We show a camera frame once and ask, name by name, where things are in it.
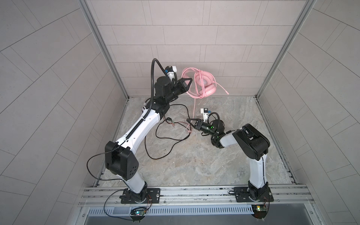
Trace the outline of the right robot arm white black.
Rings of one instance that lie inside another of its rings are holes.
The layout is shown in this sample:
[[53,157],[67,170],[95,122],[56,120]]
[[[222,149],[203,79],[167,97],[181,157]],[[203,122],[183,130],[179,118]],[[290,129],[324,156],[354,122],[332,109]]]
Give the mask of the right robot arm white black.
[[213,146],[222,149],[237,144],[249,158],[248,187],[235,187],[228,192],[235,196],[238,203],[274,201],[265,169],[267,153],[271,145],[268,138],[250,124],[225,133],[221,120],[215,120],[212,124],[202,119],[187,119],[187,122],[192,128],[210,135]]

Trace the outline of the pink headphones with cable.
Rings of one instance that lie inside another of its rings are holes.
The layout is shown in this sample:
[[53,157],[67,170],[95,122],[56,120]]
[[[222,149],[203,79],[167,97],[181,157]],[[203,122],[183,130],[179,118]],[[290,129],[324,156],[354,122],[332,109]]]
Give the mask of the pink headphones with cable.
[[217,88],[221,87],[227,95],[229,92],[220,85],[213,74],[207,71],[203,71],[194,67],[187,67],[183,69],[181,77],[182,78],[190,78],[188,74],[193,75],[193,82],[195,84],[195,91],[191,91],[192,84],[189,84],[190,88],[187,91],[187,94],[194,99],[194,108],[193,108],[193,115],[195,115],[196,109],[196,100],[203,99],[209,97],[216,93]]

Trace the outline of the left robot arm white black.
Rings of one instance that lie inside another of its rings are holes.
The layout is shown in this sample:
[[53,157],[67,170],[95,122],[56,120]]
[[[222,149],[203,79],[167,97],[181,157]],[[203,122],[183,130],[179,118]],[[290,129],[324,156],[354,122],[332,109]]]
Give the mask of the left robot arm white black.
[[122,180],[130,200],[143,203],[147,198],[147,183],[138,172],[136,152],[150,130],[159,123],[170,108],[170,103],[189,91],[192,78],[178,78],[175,67],[163,68],[158,59],[151,63],[151,97],[140,118],[116,142],[105,146],[105,167]]

